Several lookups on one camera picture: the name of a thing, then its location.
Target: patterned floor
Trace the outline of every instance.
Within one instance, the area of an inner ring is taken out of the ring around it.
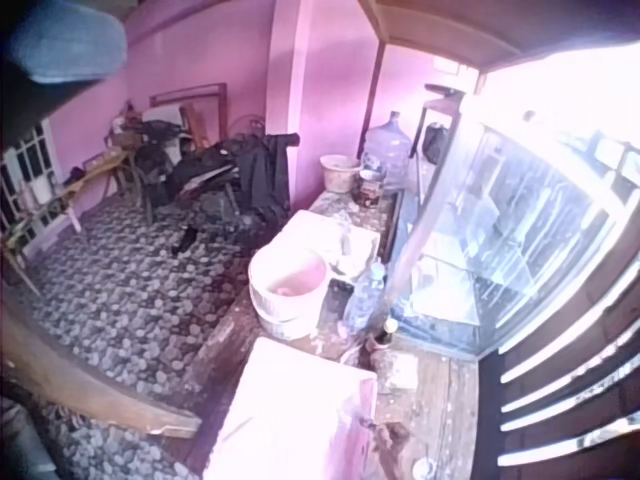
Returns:
[[[15,293],[75,355],[116,381],[175,405],[185,370],[247,285],[249,259],[271,230],[263,215],[230,215],[221,195],[204,194],[186,209],[160,209],[150,227],[139,208],[111,197],[81,218],[88,242],[65,232],[66,238],[30,265],[42,298],[22,284]],[[186,223],[195,224],[198,238],[173,258],[171,246]],[[49,433],[76,478],[188,477],[144,436],[59,411],[51,405],[43,409]],[[110,449],[101,448],[109,438],[115,439]],[[132,467],[128,457],[138,456]]]

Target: pink wall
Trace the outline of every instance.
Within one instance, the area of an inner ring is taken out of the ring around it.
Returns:
[[[64,180],[71,169],[102,152],[104,137],[109,133],[111,120],[127,101],[124,72],[117,73],[73,98],[50,117],[53,145]],[[104,179],[84,190],[76,199],[76,213],[98,204],[104,190]]]
[[[419,50],[387,45],[382,59],[378,89],[373,104],[371,126],[389,120],[389,114],[400,112],[400,128],[413,138],[422,105],[426,100],[438,98],[424,89],[425,83],[457,86],[473,92],[477,71],[470,69],[460,76],[443,73],[433,66],[434,56]],[[435,112],[427,114],[426,124],[444,121]]]
[[[132,16],[127,34],[148,30],[163,18],[163,12],[171,16],[175,3],[143,4],[139,13],[151,20],[142,22]],[[273,10],[274,0],[222,3],[132,46],[126,78],[134,106],[148,108],[149,97],[157,93],[226,82],[230,125],[243,115],[264,116]],[[215,131],[210,125],[207,128]]]
[[[313,4],[300,111],[294,209],[322,192],[321,155],[355,156],[378,39],[357,0]]]

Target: pink bucket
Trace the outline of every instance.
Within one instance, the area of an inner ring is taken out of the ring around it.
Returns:
[[[282,240],[258,250],[249,264],[249,292],[265,330],[282,340],[309,335],[330,278],[325,260],[311,250]]]

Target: plastic bottle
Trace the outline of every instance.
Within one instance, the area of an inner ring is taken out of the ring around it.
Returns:
[[[404,188],[409,167],[411,139],[400,130],[400,113],[391,112],[389,121],[369,129],[365,136],[365,168],[386,172],[385,188]]]
[[[379,261],[375,261],[358,278],[342,319],[344,326],[351,333],[362,330],[367,326],[369,317],[378,305],[378,299],[384,289],[384,274],[384,265]]]

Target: wooden counter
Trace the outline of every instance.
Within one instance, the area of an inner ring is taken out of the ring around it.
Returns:
[[[385,200],[379,209],[359,209],[348,196],[323,193],[311,210],[324,215],[345,210],[354,225],[381,233],[382,249],[392,207],[392,202]],[[317,334],[283,343],[338,360],[351,342],[337,332],[337,321],[342,317],[349,296],[349,287],[332,282],[322,307]],[[206,465],[253,343],[259,336],[268,334],[261,328],[245,289],[203,345],[185,379],[184,401],[193,402],[190,406],[203,419],[202,427],[192,440],[164,441],[165,448],[194,473],[202,473]],[[417,391],[379,394],[376,405],[377,423],[399,421],[412,433],[401,457],[405,477],[411,478],[413,463],[426,455],[438,465],[435,478],[468,479],[477,423],[477,364],[424,351],[412,340],[399,336],[394,338],[391,348],[418,358]],[[371,451],[364,478],[385,478],[377,454]]]

